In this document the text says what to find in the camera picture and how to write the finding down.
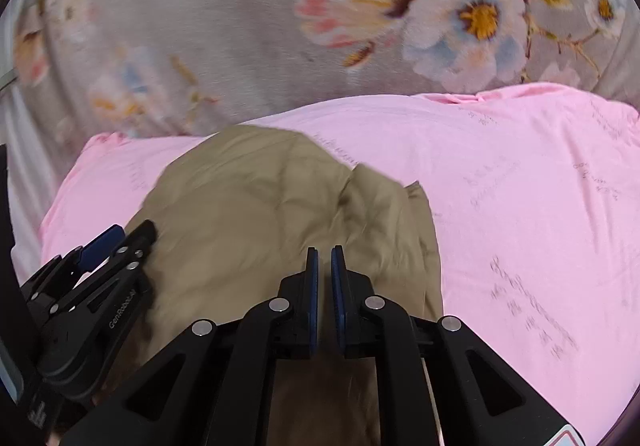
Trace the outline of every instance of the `floral blanket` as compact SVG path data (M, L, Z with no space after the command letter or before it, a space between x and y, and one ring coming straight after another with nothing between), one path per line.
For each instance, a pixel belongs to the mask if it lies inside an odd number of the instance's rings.
M45 159L41 168L55 185L101 131L206 135L338 96L474 93L548 80L640 105L633 0L12 0L10 7L3 32L12 32L5 45L20 83L4 101L23 105L38 135L14 133L13 146L23 160ZM28 182L15 165L14 177L17 190ZM36 226L52 198L50 190L31 194L38 203L22 203L41 206L26 217Z

